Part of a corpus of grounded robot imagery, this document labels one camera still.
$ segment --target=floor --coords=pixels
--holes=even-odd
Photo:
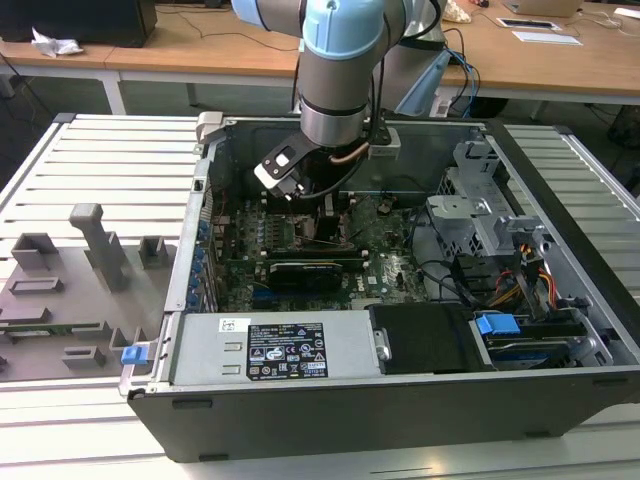
[[[31,78],[29,86],[48,108],[57,112],[108,114],[109,107],[101,84],[92,80]],[[123,95],[130,114],[197,115],[203,110],[230,114],[273,115],[286,113],[291,92],[278,87],[236,87],[198,85],[201,108],[188,105],[184,85],[173,83],[125,82]],[[16,86],[16,96],[0,107],[0,187],[11,178],[50,122],[24,84]],[[534,102],[512,100],[498,118],[505,123],[531,124]],[[582,104],[551,103],[540,115],[544,125],[565,125],[614,174],[625,182],[638,153],[625,151],[607,139],[609,124],[619,107],[598,106],[595,113]]]

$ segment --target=motherboard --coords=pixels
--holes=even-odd
[[[359,310],[428,300],[407,242],[418,209],[388,194],[343,203],[340,213],[295,213],[263,200],[214,212],[219,310]]]

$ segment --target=laptop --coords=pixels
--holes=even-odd
[[[518,15],[571,17],[583,0],[507,0],[504,6]]]

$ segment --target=blue latch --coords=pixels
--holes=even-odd
[[[147,345],[132,345],[122,351],[121,362],[123,365],[146,365],[148,355]]]
[[[476,318],[476,325],[482,335],[507,335],[520,333],[520,327],[513,315],[508,313],[485,313]]]

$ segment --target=warning label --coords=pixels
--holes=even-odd
[[[321,323],[250,325],[248,347],[250,380],[329,376]]]

